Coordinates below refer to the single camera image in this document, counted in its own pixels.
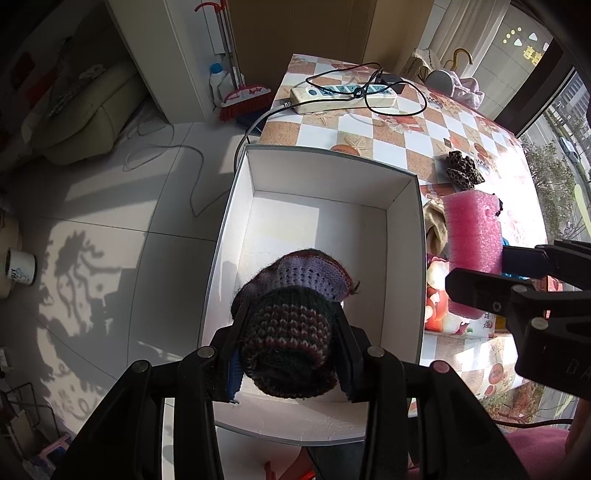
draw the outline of broom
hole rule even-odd
[[[232,30],[232,23],[230,21],[230,14],[228,13],[228,4],[226,0],[220,0],[218,5],[214,2],[204,2],[195,7],[198,11],[201,7],[210,5],[214,7],[217,24],[222,35],[222,44],[224,53],[230,62],[230,75],[232,84],[235,90],[228,94],[222,102],[220,110],[220,120],[227,122],[239,115],[256,112],[263,108],[269,108],[273,103],[273,95],[271,89],[264,85],[246,85],[242,81],[242,74],[238,66],[238,57],[236,56],[236,42],[234,40],[234,32]]]

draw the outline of curtain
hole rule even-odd
[[[511,0],[452,0],[429,47],[444,65],[453,60],[457,48],[472,54],[473,65],[465,54],[458,56],[456,74],[472,77],[491,46]]]

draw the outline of yellow chinese character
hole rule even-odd
[[[542,54],[539,51],[537,51],[537,52],[535,52],[534,58],[531,59],[531,62],[534,65],[537,65],[541,59],[542,59]]]
[[[535,53],[535,50],[533,49],[533,47],[527,47],[524,51],[523,51],[523,56],[526,58],[526,60],[531,60],[531,56]]]

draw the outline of car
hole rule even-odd
[[[574,145],[570,140],[566,140],[565,137],[560,137],[558,139],[558,143],[562,147],[562,150],[564,151],[565,155],[572,163],[576,164],[580,162],[579,154],[575,150]]]

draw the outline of power strip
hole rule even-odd
[[[318,89],[311,86],[293,87],[291,89],[290,100],[293,105],[310,100],[330,100],[324,102],[307,103],[306,105],[295,106],[297,113],[321,112],[323,110],[339,110],[342,108],[361,108],[367,106],[363,97],[351,100],[351,94],[361,85],[327,85],[323,86],[327,90]],[[368,85],[367,101],[370,107],[392,107],[396,102],[396,92],[385,85]]]

